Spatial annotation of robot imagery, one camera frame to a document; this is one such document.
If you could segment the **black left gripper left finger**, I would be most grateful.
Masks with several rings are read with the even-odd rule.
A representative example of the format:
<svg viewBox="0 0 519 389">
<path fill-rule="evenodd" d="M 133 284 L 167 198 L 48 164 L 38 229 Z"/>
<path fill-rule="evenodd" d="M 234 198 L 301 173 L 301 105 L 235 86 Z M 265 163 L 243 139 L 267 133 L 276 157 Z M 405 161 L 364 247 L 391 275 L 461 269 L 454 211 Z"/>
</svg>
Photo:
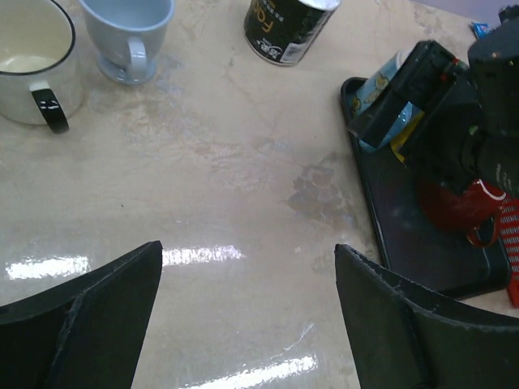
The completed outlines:
<svg viewBox="0 0 519 389">
<path fill-rule="evenodd" d="M 129 388 L 162 271 L 162 244 L 1 308 L 3 388 Z"/>
</svg>

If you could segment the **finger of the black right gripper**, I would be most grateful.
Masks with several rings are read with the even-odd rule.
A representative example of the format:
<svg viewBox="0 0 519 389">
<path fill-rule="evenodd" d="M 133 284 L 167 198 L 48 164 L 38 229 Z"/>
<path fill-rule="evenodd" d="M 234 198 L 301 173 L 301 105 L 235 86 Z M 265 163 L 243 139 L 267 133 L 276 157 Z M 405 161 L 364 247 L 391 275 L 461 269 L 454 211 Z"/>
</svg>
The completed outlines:
<svg viewBox="0 0 519 389">
<path fill-rule="evenodd" d="M 366 81 L 366 90 L 352 100 L 349 132 L 372 147 L 384 141 L 407 105 L 422 111 L 454 80 L 458 59 L 437 41 L 420 41 L 400 51 L 376 74 L 384 80 Z"/>
</svg>

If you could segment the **cream enamel mug black rim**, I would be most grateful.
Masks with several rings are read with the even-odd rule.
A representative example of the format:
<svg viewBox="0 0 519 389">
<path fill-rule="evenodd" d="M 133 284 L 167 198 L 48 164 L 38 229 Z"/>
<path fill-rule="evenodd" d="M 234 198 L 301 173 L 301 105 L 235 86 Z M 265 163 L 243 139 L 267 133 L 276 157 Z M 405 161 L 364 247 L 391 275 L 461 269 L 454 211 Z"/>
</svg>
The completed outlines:
<svg viewBox="0 0 519 389">
<path fill-rule="evenodd" d="M 62 134 L 83 99 L 70 16 L 55 1 L 2 1 L 1 115 Z"/>
</svg>

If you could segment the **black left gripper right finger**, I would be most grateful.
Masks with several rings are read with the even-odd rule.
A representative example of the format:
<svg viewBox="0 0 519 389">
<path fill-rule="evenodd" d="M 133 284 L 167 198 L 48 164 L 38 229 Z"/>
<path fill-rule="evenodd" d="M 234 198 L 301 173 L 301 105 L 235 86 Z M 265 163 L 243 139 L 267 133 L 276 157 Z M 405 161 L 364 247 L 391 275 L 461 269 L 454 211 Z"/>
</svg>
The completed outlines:
<svg viewBox="0 0 519 389">
<path fill-rule="evenodd" d="M 335 247 L 337 292 L 362 388 L 516 388 L 518 320 Z"/>
</svg>

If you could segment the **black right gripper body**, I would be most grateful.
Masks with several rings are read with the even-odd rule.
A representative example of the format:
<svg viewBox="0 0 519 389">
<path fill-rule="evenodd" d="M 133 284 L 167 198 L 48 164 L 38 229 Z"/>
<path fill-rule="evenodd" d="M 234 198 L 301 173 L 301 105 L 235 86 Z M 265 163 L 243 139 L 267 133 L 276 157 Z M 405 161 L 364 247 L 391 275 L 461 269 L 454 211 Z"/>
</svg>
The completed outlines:
<svg viewBox="0 0 519 389">
<path fill-rule="evenodd" d="M 502 8 L 499 17 L 399 148 L 406 168 L 456 195 L 475 179 L 518 192 L 518 7 Z"/>
</svg>

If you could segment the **light blue footed mug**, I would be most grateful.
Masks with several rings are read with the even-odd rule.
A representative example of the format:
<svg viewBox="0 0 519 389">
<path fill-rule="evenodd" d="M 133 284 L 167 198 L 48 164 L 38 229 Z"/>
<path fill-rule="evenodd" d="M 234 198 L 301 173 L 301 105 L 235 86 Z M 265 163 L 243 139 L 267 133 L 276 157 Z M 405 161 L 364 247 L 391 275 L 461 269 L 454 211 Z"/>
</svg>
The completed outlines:
<svg viewBox="0 0 519 389">
<path fill-rule="evenodd" d="M 79 4 L 88 35 L 98 52 L 100 71 L 126 85 L 152 79 L 175 2 L 91 0 Z"/>
</svg>

